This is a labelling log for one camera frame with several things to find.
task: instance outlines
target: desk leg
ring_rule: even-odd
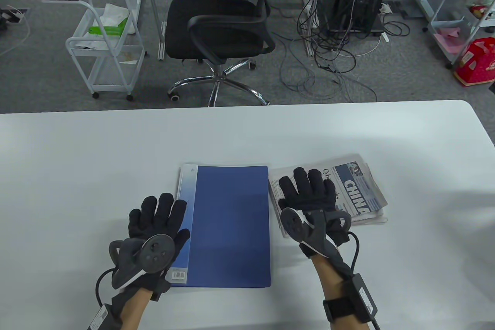
[[[158,47],[158,60],[163,61],[165,58],[165,29],[166,29],[166,22],[161,22],[160,18],[158,16],[158,9],[156,8],[156,2],[155,0],[150,0],[152,3],[152,9],[153,9],[153,15],[155,19],[155,25],[156,25],[156,30],[158,31],[158,37],[160,40],[160,44]]]

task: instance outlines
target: folded newspaper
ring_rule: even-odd
[[[288,234],[280,222],[281,210],[278,206],[279,199],[283,198],[283,192],[278,180],[283,176],[288,176],[295,184],[293,171],[296,167],[271,169],[268,174],[270,195],[285,238]],[[380,224],[388,220],[383,216],[382,210],[387,205],[387,201],[373,180],[368,165],[360,155],[348,155],[302,167],[306,171],[318,169],[324,178],[332,180],[336,190],[336,207],[351,215],[353,226]]]

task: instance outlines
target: chair armrest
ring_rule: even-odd
[[[275,42],[266,28],[266,17],[242,17],[239,15],[197,15],[188,22],[188,32],[191,40],[203,55],[214,65],[225,64],[225,59],[219,58],[214,51],[203,41],[199,35],[202,28],[222,27],[248,31],[260,37],[267,47],[262,54],[270,53],[275,49]]]

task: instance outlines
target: plastic folder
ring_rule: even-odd
[[[268,168],[186,164],[177,198],[191,231],[167,272],[173,286],[270,286]]]

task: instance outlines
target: barcode sticker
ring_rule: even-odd
[[[185,272],[180,272],[180,271],[175,271],[172,272],[172,279],[185,279],[186,278],[186,273]]]
[[[187,268],[171,268],[165,279],[172,284],[187,284]]]
[[[373,306],[371,305],[371,301],[370,299],[368,298],[368,295],[366,295],[366,291],[364,291],[364,287],[362,287],[360,290],[359,290],[359,295],[361,295],[361,298],[363,299],[363,302],[364,302],[364,305],[366,306],[366,308],[368,309],[368,312],[370,314],[373,313],[373,311],[375,310],[373,308]]]
[[[101,324],[103,323],[103,320],[106,318],[107,315],[108,315],[108,311],[106,310],[106,307],[103,305],[103,307],[101,307],[99,309],[96,316],[94,316],[94,319],[92,320],[92,322],[90,324],[90,329],[91,330],[98,330],[99,327],[101,326]]]

